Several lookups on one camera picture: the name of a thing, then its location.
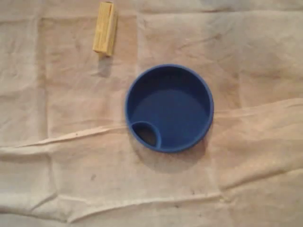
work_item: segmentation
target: wrinkled fabric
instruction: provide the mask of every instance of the wrinkled fabric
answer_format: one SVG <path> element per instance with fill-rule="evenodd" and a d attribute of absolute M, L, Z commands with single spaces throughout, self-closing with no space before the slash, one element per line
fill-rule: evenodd
<path fill-rule="evenodd" d="M 102 58 L 98 0 L 0 2 L 0 226 L 302 226 L 303 2 L 115 4 Z M 129 86 L 162 63 L 214 97 L 206 138 L 178 154 L 125 125 Z"/>

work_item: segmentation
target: wooden block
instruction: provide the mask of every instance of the wooden block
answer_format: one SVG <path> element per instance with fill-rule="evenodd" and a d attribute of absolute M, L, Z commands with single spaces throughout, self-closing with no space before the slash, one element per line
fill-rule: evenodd
<path fill-rule="evenodd" d="M 97 19 L 93 50 L 112 56 L 117 27 L 117 11 L 111 2 L 101 2 Z"/>

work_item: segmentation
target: dark spot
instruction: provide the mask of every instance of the dark spot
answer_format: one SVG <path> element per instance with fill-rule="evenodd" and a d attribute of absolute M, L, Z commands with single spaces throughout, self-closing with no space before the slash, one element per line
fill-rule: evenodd
<path fill-rule="evenodd" d="M 91 180 L 91 181 L 94 181 L 94 180 L 95 180 L 95 178 L 96 178 L 96 175 L 95 175 L 95 174 L 93 174 L 93 175 L 90 177 L 90 180 Z"/>
<path fill-rule="evenodd" d="M 214 36 L 214 38 L 215 38 L 216 40 L 219 40 L 219 39 L 222 38 L 222 35 L 221 35 L 220 33 L 218 33 L 218 34 L 216 34 L 216 35 Z"/>

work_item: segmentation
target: small circular compartment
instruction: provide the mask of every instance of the small circular compartment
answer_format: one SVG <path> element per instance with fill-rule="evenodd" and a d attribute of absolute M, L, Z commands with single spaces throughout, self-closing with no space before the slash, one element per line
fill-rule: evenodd
<path fill-rule="evenodd" d="M 140 142 L 147 143 L 155 148 L 160 148 L 161 136 L 154 125 L 148 122 L 135 122 L 132 124 L 132 130 Z"/>
<path fill-rule="evenodd" d="M 166 64 L 135 80 L 126 97 L 125 115 L 138 141 L 150 149 L 172 153 L 195 145 L 206 135 L 214 103 L 198 74 Z"/>

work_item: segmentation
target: blue plastic cup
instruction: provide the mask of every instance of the blue plastic cup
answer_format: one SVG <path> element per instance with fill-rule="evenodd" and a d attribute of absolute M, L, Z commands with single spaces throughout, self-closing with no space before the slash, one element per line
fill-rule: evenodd
<path fill-rule="evenodd" d="M 133 82 L 126 96 L 125 116 L 130 132 L 144 146 L 175 153 L 206 135 L 214 102 L 197 73 L 164 64 L 146 70 Z"/>

